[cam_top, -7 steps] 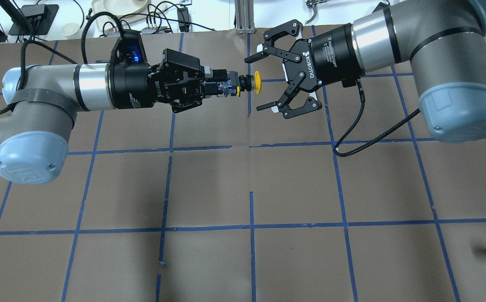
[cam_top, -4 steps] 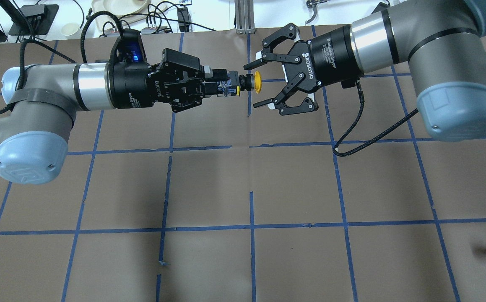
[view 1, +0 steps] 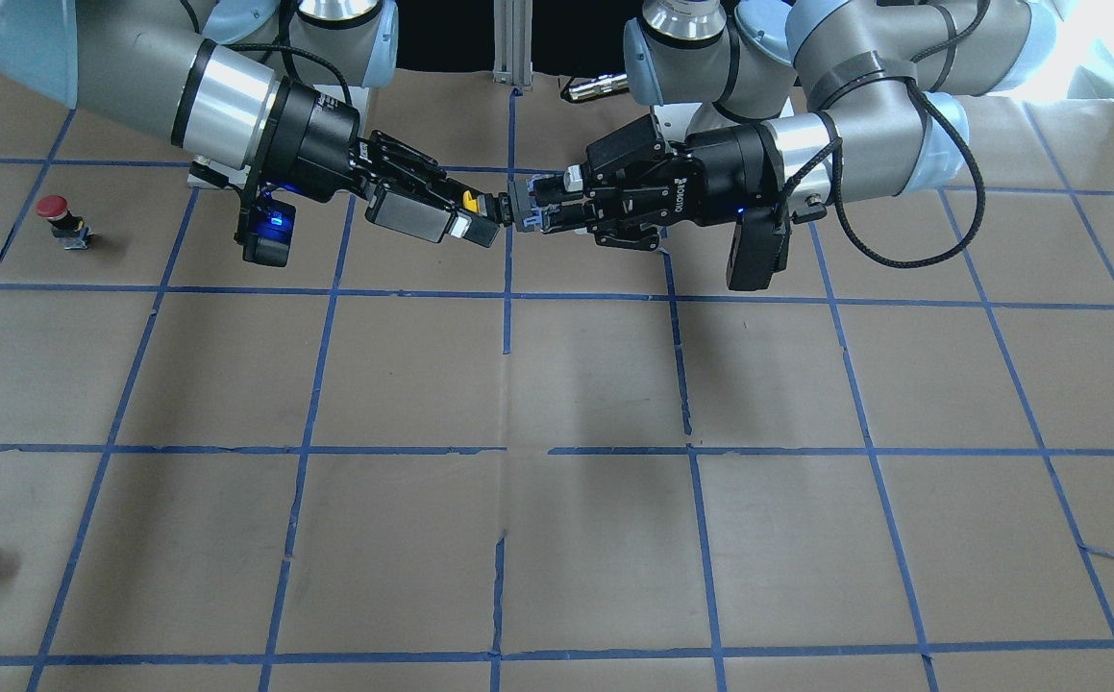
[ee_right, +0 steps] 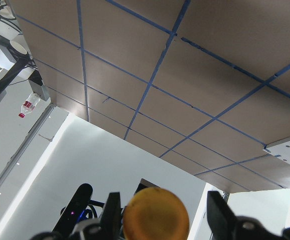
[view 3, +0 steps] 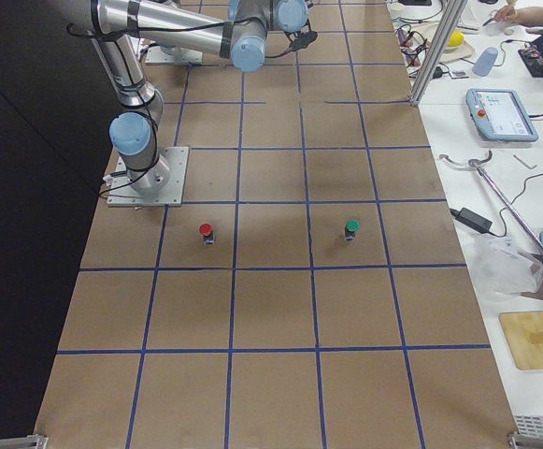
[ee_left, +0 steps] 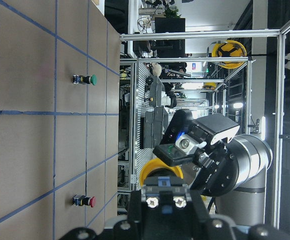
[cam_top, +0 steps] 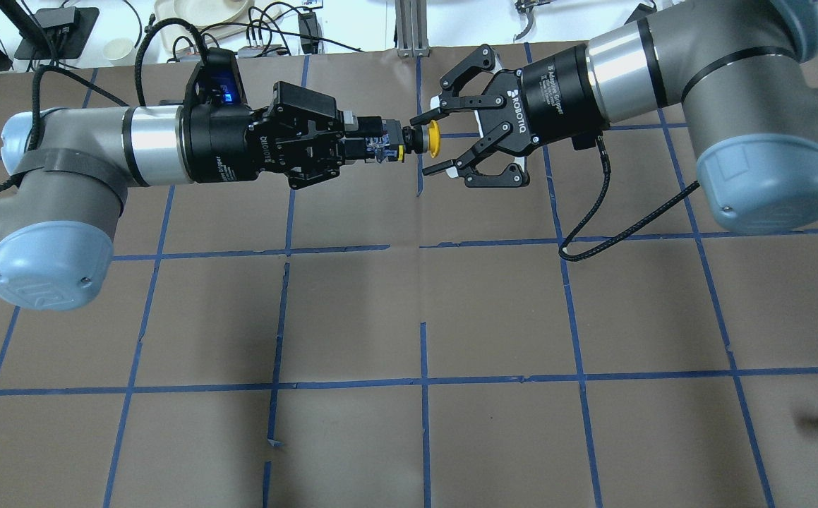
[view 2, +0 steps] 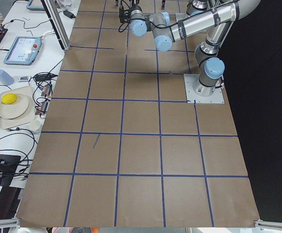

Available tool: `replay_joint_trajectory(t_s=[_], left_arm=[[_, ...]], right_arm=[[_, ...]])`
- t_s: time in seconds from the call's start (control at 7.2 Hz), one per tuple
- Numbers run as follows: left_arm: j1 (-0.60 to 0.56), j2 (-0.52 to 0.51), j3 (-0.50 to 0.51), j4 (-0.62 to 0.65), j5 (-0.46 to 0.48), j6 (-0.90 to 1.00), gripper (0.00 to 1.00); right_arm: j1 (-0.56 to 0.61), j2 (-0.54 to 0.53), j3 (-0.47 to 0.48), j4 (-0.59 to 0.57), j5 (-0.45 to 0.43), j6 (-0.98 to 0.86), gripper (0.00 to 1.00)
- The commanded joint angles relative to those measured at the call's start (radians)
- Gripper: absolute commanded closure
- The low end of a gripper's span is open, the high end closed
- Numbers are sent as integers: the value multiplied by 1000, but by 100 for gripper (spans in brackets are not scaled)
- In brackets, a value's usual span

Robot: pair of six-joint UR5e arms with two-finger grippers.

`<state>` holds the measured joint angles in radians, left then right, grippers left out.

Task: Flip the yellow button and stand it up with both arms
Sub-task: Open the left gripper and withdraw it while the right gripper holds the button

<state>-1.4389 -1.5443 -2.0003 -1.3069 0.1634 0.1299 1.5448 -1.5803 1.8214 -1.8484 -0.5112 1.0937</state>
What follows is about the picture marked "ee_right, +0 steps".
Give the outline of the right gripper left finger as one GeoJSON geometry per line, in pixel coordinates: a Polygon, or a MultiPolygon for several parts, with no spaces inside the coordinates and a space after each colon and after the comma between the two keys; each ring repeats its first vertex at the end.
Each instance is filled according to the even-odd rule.
{"type": "Polygon", "coordinates": [[[100,226],[104,240],[117,240],[121,228],[120,192],[111,192],[104,205],[100,226]]]}

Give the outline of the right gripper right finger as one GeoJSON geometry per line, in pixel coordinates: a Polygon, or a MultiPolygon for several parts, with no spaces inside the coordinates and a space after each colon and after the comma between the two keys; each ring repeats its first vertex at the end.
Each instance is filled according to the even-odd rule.
{"type": "Polygon", "coordinates": [[[237,217],[218,191],[207,193],[207,221],[216,240],[232,240],[237,217]]]}

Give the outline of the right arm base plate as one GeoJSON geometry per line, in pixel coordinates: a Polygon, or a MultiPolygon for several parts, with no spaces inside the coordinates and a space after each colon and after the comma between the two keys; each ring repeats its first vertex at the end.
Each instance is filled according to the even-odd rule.
{"type": "Polygon", "coordinates": [[[290,165],[290,137],[268,144],[264,151],[290,165]]]}

